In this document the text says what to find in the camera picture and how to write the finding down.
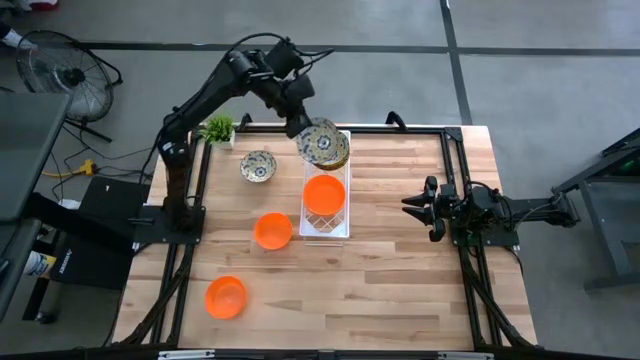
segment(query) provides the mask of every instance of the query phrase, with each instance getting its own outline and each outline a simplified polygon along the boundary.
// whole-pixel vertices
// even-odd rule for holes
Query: black metal stand
[[[556,194],[580,190],[612,273],[586,282],[586,291],[640,284],[640,272],[632,266],[625,248],[640,243],[640,223],[632,215],[640,211],[640,129],[604,149],[602,156],[552,189]]]

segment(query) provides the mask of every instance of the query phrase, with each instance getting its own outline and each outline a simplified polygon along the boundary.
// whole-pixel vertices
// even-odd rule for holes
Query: white dish rack
[[[342,131],[349,139],[349,151],[351,151],[351,132]],[[304,183],[302,189],[311,178],[318,175],[330,175],[342,182],[346,191],[346,199],[342,209],[331,216],[319,216],[311,213],[304,206],[304,201],[300,201],[300,236],[304,237],[306,245],[317,246],[343,246],[343,241],[327,242],[327,238],[348,239],[349,238],[349,194],[351,192],[351,155],[347,163],[338,170],[325,171],[318,169],[312,164],[304,164]]]

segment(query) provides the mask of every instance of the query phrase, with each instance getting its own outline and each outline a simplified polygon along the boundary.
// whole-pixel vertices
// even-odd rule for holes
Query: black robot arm
[[[193,226],[193,214],[185,201],[192,162],[188,133],[229,99],[252,92],[286,119],[287,137],[294,138],[311,125],[302,101],[315,93],[309,77],[298,73],[308,65],[288,39],[266,55],[260,50],[228,51],[200,90],[165,117],[156,146],[167,168],[163,209],[171,230],[188,231]],[[293,78],[287,79],[292,71]]]

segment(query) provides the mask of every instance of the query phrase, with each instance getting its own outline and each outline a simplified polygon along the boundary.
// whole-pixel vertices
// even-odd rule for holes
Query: concrete floor
[[[82,40],[232,43],[256,31],[275,31],[298,44],[446,45],[437,0],[62,0],[58,11],[12,20],[21,32],[42,28]],[[450,0],[460,46],[637,48],[640,25],[633,0]],[[285,17],[295,14],[294,19]],[[151,144],[162,117],[203,82],[220,53],[100,51],[123,72],[115,104],[96,123],[115,141],[85,140],[117,156]],[[461,58],[474,124],[491,131],[504,192],[542,197],[595,159],[598,151],[638,127],[640,58]],[[0,85],[25,91],[10,52],[0,53]],[[448,55],[337,53],[316,64],[311,114],[338,122],[379,123],[395,110],[408,123],[460,124]],[[274,119],[255,98],[225,105],[235,116]],[[81,149],[60,136],[58,159]],[[139,168],[144,154],[100,165]],[[85,157],[80,156],[74,164]],[[47,169],[54,169],[47,164]],[[55,184],[42,179],[46,194]],[[87,179],[65,186],[81,199]],[[525,224],[525,283],[539,343],[549,349],[640,357],[640,289],[587,295],[585,281],[607,269],[584,205],[574,229]],[[0,324],[0,352],[102,344],[119,293],[75,286],[59,290],[60,320],[19,321],[29,282]]]

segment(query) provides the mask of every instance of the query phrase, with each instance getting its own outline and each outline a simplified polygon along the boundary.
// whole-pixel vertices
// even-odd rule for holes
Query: wooden tabletop
[[[499,188],[487,128],[462,129],[471,178]],[[252,150],[267,150],[276,158],[277,172],[267,183],[252,184],[240,175],[240,160]],[[445,182],[438,137],[352,134],[350,161],[351,237],[343,247],[318,247],[305,245],[297,235],[303,160],[295,142],[282,134],[242,134],[233,150],[214,149],[181,348],[472,349],[456,248],[448,235],[440,243],[429,242],[429,228],[401,211],[400,199],[420,193],[427,175]],[[455,155],[453,162],[459,174]],[[164,195],[159,162],[150,202],[160,204]],[[284,249],[266,251],[253,241],[253,225],[267,212],[285,213],[294,224],[294,237]],[[152,245],[134,258],[114,341],[129,335],[156,300],[166,252],[166,245]],[[497,303],[535,343],[513,255],[488,248],[487,261]],[[207,287],[222,275],[237,276],[248,291],[247,307],[232,320],[216,320],[204,307]],[[172,301],[166,329],[173,307]]]

